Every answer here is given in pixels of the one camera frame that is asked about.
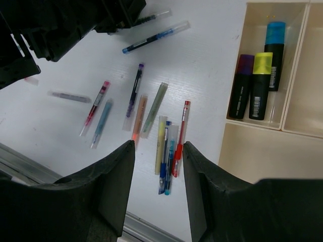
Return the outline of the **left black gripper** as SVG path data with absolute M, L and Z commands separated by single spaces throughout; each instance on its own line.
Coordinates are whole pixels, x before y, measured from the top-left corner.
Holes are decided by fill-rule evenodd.
M 90 31 L 135 25 L 146 1 L 1 1 L 1 88 L 41 72 L 37 58 L 58 62 Z

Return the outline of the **blue highlighter marker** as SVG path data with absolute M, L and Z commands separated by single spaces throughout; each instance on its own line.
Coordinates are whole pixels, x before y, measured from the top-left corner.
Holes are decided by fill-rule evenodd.
M 266 29 L 264 51 L 273 53 L 270 91 L 278 91 L 279 89 L 285 46 L 285 30 L 285 22 L 270 22 Z

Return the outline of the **pink clear-cap pen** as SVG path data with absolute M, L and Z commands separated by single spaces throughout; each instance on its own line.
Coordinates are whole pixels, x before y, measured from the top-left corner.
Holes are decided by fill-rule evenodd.
M 26 81 L 27 83 L 34 85 L 34 86 L 37 86 L 39 83 L 39 81 L 34 77 L 27 77 L 24 79 L 24 81 Z

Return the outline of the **yellow highlighter marker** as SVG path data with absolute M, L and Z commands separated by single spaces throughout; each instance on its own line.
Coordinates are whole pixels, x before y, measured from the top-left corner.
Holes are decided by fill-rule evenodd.
M 264 120 L 272 72 L 272 52 L 260 52 L 254 57 L 250 89 L 249 118 Z

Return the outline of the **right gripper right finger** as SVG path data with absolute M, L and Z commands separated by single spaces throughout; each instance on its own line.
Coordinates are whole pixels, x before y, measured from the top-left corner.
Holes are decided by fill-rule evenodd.
M 193 241 L 322 241 L 322 180 L 228 173 L 190 142 L 183 169 Z

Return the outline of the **purple highlighter marker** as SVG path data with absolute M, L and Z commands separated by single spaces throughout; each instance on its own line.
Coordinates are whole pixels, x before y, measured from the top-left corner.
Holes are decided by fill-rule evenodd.
M 239 56 L 229 105 L 229 117 L 243 119 L 249 99 L 254 56 Z

